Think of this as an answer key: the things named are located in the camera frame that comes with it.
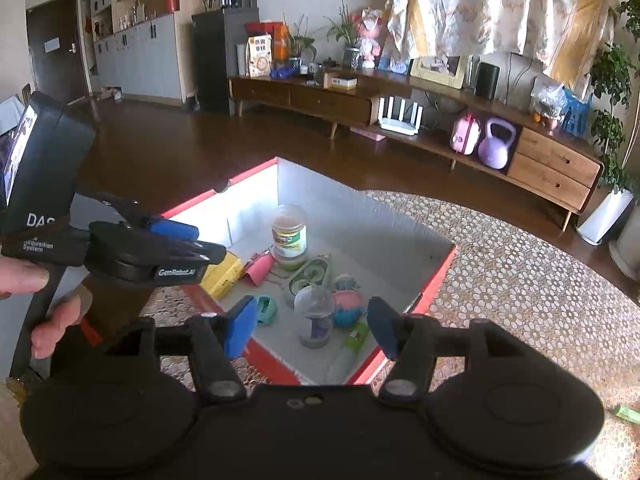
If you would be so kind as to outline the person's left hand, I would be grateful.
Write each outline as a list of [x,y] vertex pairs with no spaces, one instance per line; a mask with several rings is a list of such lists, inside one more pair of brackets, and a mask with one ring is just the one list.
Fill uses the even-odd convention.
[[65,331],[80,322],[92,296],[83,266],[1,259],[1,374],[15,360],[52,356]]

